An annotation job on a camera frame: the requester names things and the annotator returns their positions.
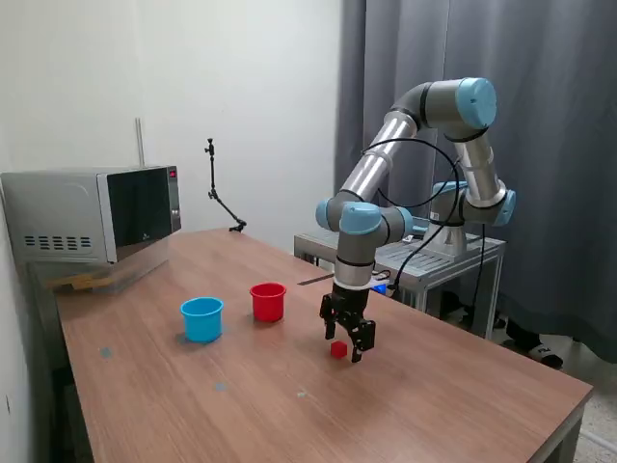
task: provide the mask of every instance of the blue joint cap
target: blue joint cap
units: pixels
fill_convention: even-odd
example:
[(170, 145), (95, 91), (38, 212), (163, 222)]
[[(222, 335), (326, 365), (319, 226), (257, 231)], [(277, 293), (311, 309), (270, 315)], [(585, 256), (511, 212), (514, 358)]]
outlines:
[(371, 203), (345, 203), (340, 215), (339, 227), (347, 234), (369, 234), (382, 223), (382, 212)]
[[(442, 188), (443, 182), (440, 181), (439, 183), (435, 183), (433, 185), (433, 193), (431, 193), (431, 195), (435, 195), (438, 191), (440, 191), (440, 188)], [(442, 193), (445, 193), (446, 191), (451, 191), (454, 188), (456, 188), (456, 181), (448, 181), (445, 184), (445, 187), (442, 190)], [(459, 188), (467, 188), (467, 182), (466, 181), (459, 181)]]
[(493, 225), (495, 227), (503, 227), (510, 222), (514, 207), (517, 205), (517, 192), (508, 190), (505, 194), (505, 199), (501, 202), (499, 214), (497, 215)]
[(461, 118), (471, 127), (486, 128), (495, 120), (497, 95), (491, 81), (475, 77), (463, 79), (455, 98)]
[(409, 236), (414, 231), (414, 216), (405, 207), (397, 207), (397, 209), (403, 216), (403, 223), (405, 224), (405, 231), (403, 231), (403, 237)]
[(320, 201), (315, 209), (315, 220), (319, 227), (326, 230), (331, 230), (330, 224), (328, 223), (328, 203), (330, 200)]
[(421, 227), (420, 225), (414, 225), (414, 234), (425, 234), (428, 232), (428, 227)]

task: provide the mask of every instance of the tiled floor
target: tiled floor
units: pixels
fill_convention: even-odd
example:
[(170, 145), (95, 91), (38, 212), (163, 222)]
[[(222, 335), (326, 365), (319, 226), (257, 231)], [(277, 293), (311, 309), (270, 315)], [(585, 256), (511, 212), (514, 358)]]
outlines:
[[(495, 331), (494, 341), (506, 340), (504, 330)], [(617, 445), (617, 365), (600, 360), (587, 347), (569, 338), (542, 336), (542, 341), (564, 359), (564, 371), (594, 386), (585, 408), (582, 428)], [(617, 454), (584, 437), (578, 439), (576, 463), (617, 463)]]

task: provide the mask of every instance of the wooden table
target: wooden table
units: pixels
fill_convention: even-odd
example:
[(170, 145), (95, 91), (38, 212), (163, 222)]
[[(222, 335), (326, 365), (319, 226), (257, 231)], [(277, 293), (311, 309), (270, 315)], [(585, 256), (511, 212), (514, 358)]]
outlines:
[[(587, 384), (377, 293), (375, 348), (336, 360), (332, 281), (297, 285), (324, 271), (236, 232), (170, 239), (124, 292), (58, 296), (96, 463), (572, 461)], [(282, 322), (253, 322), (263, 281), (287, 286)], [(178, 309), (200, 295), (225, 301), (207, 345)]]

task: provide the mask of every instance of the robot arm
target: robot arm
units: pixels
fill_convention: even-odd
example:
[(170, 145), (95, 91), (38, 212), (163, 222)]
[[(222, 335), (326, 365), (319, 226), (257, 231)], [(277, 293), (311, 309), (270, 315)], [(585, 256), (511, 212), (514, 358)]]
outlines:
[[(427, 82), (409, 90), (392, 105), (371, 145), (393, 138), (413, 138), (424, 127), (439, 128), (454, 143), (467, 181), (458, 215), (467, 207), (474, 213), (476, 209), (496, 206), (498, 211), (508, 192), (496, 176), (486, 136), (495, 115), (496, 93), (486, 79)], [(339, 232), (333, 292), (324, 296), (320, 316), (326, 323), (326, 339), (334, 336), (336, 322), (346, 329), (354, 344), (352, 362), (360, 360), (362, 352), (374, 345), (375, 323), (365, 320), (363, 311), (368, 291), (375, 285), (375, 252), (380, 246), (401, 240), (413, 228), (407, 209), (380, 208), (369, 203), (392, 169), (402, 143), (384, 143), (368, 150), (336, 196), (321, 202), (315, 214), (321, 227)], [(435, 203), (446, 204), (449, 200), (451, 209), (453, 200), (448, 198), (448, 191), (444, 193)], [(439, 223), (439, 213), (432, 209), (432, 217), (434, 214), (435, 223)], [(487, 217), (478, 214), (475, 218), (490, 221), (496, 214), (491, 211)]]

